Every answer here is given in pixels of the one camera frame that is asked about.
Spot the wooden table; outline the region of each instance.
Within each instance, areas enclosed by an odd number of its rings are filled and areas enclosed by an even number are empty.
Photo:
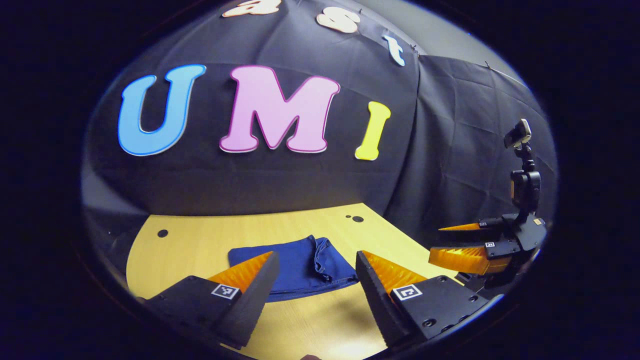
[[[353,217],[364,219],[355,222]],[[166,229],[167,236],[158,232]],[[151,215],[127,262],[129,289],[146,299],[187,275],[208,278],[229,268],[236,247],[327,237],[355,268],[356,251],[367,250],[427,278],[456,272],[428,263],[429,251],[365,204],[264,215],[172,217]],[[260,360],[363,359],[386,348],[358,283],[296,300],[269,302],[247,347]]]

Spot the yellow letter i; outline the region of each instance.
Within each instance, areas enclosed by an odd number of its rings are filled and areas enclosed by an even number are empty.
[[[369,112],[371,113],[369,125],[362,145],[356,149],[356,159],[373,161],[378,158],[378,143],[380,143],[385,122],[391,117],[391,111],[384,104],[370,101]]]

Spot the blue cloth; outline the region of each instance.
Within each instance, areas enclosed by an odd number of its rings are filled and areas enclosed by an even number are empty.
[[[283,244],[241,247],[229,251],[229,265],[276,251],[280,274],[267,302],[298,299],[357,284],[358,277],[349,263],[327,238],[308,238]]]

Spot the letter m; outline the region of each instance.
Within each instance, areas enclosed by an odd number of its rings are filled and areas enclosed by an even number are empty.
[[[295,152],[326,150],[326,118],[333,96],[340,92],[336,81],[312,76],[285,99],[276,73],[269,67],[237,67],[231,78],[237,82],[236,99],[229,132],[220,139],[220,149],[226,152],[257,149],[258,139],[252,135],[255,115],[271,150],[280,145],[296,120],[296,131],[287,140],[287,147]]]

